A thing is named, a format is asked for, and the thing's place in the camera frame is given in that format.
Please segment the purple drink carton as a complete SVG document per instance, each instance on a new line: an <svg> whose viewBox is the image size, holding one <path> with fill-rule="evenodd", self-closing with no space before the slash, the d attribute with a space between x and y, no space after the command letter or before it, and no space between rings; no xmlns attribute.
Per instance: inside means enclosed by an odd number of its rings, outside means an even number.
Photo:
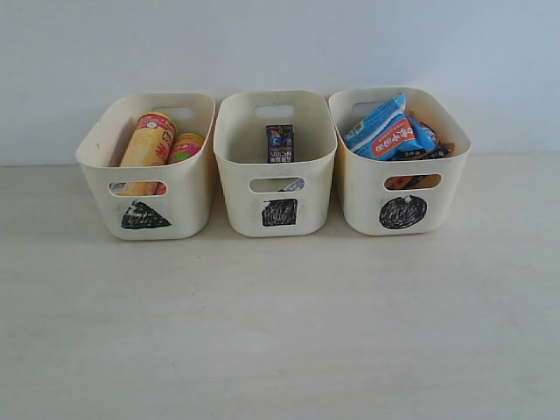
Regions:
<svg viewBox="0 0 560 420"><path fill-rule="evenodd" d="M268 163L293 163L294 129L291 124L275 124L266 126Z"/></svg>

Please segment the cream bin with square mark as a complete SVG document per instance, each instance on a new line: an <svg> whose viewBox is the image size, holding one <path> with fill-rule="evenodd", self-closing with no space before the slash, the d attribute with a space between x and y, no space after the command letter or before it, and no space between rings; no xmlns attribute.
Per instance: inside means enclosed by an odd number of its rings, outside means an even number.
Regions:
<svg viewBox="0 0 560 420"><path fill-rule="evenodd" d="M291 124L293 163L268 163L266 126ZM250 237L308 235L326 222L335 153L333 119L321 94L304 90L233 94L217 116L213 151L227 217ZM297 178L298 192L280 192Z"/></svg>

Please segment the blue white milk carton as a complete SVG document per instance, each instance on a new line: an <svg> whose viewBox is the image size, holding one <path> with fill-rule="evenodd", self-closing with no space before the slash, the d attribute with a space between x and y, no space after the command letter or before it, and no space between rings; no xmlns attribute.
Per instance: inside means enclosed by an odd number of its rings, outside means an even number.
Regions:
<svg viewBox="0 0 560 420"><path fill-rule="evenodd" d="M288 185L280 189L283 193L292 193L301 191L305 187L305 180L303 178L296 178L294 181L290 182Z"/></svg>

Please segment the blue noodle packet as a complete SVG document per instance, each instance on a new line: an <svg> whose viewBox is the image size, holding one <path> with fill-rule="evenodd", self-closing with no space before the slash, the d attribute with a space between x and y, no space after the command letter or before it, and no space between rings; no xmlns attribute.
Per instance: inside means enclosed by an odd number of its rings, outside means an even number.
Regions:
<svg viewBox="0 0 560 420"><path fill-rule="evenodd" d="M405 113L407 98L398 94L385 101L342 136L355 155L374 161L390 161L398 151L426 149L436 145Z"/></svg>

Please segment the pink chips can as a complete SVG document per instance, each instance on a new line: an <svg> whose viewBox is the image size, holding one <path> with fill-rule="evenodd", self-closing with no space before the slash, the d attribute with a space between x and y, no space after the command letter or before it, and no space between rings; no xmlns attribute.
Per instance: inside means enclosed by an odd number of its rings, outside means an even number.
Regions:
<svg viewBox="0 0 560 420"><path fill-rule="evenodd" d="M166 163L173 165L195 156L201 151L205 138L195 133L182 133L176 136Z"/></svg>

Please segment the yellow chips can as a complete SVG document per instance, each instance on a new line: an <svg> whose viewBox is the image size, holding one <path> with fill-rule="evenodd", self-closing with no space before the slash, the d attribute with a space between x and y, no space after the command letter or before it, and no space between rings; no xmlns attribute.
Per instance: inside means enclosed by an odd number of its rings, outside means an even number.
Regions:
<svg viewBox="0 0 560 420"><path fill-rule="evenodd" d="M149 112L139 117L136 127L123 153L121 167L165 165L177 133L174 121L165 114ZM158 181L115 182L109 188L119 196L154 195Z"/></svg>

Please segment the cream bin with triangle mark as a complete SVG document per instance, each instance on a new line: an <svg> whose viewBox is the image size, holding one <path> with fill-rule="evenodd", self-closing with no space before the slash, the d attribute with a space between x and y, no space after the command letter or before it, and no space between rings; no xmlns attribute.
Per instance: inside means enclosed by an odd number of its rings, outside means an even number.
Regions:
<svg viewBox="0 0 560 420"><path fill-rule="evenodd" d="M138 118L168 115L179 133L205 138L201 150L176 164L130 168L120 161ZM208 222L216 185L213 151L216 104L198 93L149 93L113 102L88 132L76 158L108 231L127 241L171 240L196 235ZM127 181L162 182L166 192L118 196L110 187Z"/></svg>

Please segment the cream bin with circle mark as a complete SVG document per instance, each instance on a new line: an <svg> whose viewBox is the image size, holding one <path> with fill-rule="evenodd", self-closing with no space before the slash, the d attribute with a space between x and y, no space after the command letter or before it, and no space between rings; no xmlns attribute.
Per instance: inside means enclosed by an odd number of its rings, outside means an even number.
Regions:
<svg viewBox="0 0 560 420"><path fill-rule="evenodd" d="M359 157L339 140L333 181L346 222L365 235L413 235L440 228L471 148L471 141L444 106L431 94L413 87L358 88L332 94L329 109L339 136L363 115L360 103L373 108L404 94L406 109L435 131L437 139L454 145L449 157L433 160L380 162Z"/></svg>

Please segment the orange noodle packet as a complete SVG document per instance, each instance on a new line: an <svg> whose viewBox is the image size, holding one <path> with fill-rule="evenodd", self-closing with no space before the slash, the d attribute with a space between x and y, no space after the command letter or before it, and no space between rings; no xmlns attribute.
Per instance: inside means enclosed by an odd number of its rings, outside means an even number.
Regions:
<svg viewBox="0 0 560 420"><path fill-rule="evenodd" d="M426 134L430 140L436 145L432 150L416 149L407 151L398 151L390 161L410 161L410 160L435 160L450 157L455 149L455 143L442 143L437 136L436 131L416 119L415 113L410 111L408 113L409 121L414 120L422 132ZM416 174L390 177L385 180L384 187L390 191L396 190L414 190L414 189L427 189L435 187L441 179L437 174Z"/></svg>

